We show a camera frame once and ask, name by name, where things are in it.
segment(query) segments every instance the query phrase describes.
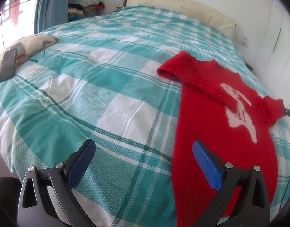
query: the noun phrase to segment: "blue curtain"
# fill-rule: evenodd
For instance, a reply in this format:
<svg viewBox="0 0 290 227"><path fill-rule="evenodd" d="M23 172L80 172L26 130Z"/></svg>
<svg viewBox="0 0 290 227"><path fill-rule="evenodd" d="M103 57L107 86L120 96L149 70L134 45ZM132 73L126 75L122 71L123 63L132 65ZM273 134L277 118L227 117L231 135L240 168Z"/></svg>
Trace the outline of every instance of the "blue curtain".
<svg viewBox="0 0 290 227"><path fill-rule="evenodd" d="M68 22L67 8L75 0L38 0L35 9L34 33Z"/></svg>

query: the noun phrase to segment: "plaid bedspread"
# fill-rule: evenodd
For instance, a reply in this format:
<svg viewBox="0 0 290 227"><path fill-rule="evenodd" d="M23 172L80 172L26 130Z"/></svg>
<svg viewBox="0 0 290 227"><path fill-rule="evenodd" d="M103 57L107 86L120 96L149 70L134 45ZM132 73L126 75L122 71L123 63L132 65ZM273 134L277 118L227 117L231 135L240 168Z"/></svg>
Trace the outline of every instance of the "plaid bedspread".
<svg viewBox="0 0 290 227"><path fill-rule="evenodd" d="M10 170L23 180L30 165L52 167L91 138L96 155L75 194L94 223L175 226L170 165L181 86L156 69L184 50L238 72L262 96L264 87L223 34L164 9L137 5L43 33L59 42L0 83L0 153ZM274 216L290 175L290 134L283 119L270 134Z"/></svg>

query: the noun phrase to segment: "metal screw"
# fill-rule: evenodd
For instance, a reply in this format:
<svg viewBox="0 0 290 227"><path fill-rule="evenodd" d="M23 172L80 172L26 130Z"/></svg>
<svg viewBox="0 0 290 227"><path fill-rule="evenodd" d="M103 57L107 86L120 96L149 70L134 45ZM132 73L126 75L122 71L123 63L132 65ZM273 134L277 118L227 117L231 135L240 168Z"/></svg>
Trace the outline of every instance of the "metal screw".
<svg viewBox="0 0 290 227"><path fill-rule="evenodd" d="M230 162L227 162L225 164L225 166L228 168L228 169L231 169L233 167L233 164L231 164Z"/></svg>
<svg viewBox="0 0 290 227"><path fill-rule="evenodd" d="M261 170L261 168L259 166L254 166L253 169L257 172L259 172Z"/></svg>
<svg viewBox="0 0 290 227"><path fill-rule="evenodd" d="M59 162L59 163L56 163L55 167L56 168L62 168L63 167L63 162Z"/></svg>
<svg viewBox="0 0 290 227"><path fill-rule="evenodd" d="M34 166L29 166L29 167L28 167L28 171L29 171L29 172L32 172L33 170L34 170Z"/></svg>

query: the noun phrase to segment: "beige pillow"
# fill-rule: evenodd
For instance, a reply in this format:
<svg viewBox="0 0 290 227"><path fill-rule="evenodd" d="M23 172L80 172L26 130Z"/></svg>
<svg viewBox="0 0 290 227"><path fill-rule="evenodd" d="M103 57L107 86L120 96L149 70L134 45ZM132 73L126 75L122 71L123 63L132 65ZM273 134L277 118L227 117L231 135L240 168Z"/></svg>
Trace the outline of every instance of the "beige pillow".
<svg viewBox="0 0 290 227"><path fill-rule="evenodd" d="M34 56L38 52L54 45L58 42L58 39L52 36L43 35L43 34L33 34L26 37L23 37L13 44L5 47L5 49L0 53L0 74L1 74L1 66L4 53L9 50L12 46L16 45L17 43L21 43L24 50L26 51L25 54L18 55L16 58L16 68L18 67L18 63L24 60L28 60L30 57Z"/></svg>

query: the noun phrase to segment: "red sweater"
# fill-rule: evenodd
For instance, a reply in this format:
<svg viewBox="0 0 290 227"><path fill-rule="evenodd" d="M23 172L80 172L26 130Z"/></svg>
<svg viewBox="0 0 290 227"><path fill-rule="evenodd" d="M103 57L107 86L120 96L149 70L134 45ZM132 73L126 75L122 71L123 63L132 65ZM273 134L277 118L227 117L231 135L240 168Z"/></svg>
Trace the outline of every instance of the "red sweater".
<svg viewBox="0 0 290 227"><path fill-rule="evenodd" d="M216 193L193 157L192 144L198 139L235 167L258 165L271 203L278 164L268 127L284 116L280 112L283 100L261 98L238 73L215 60L197 60L184 51L167 60L157 72L182 82L171 172L177 226L191 226ZM237 188L224 216L230 215L238 193Z"/></svg>

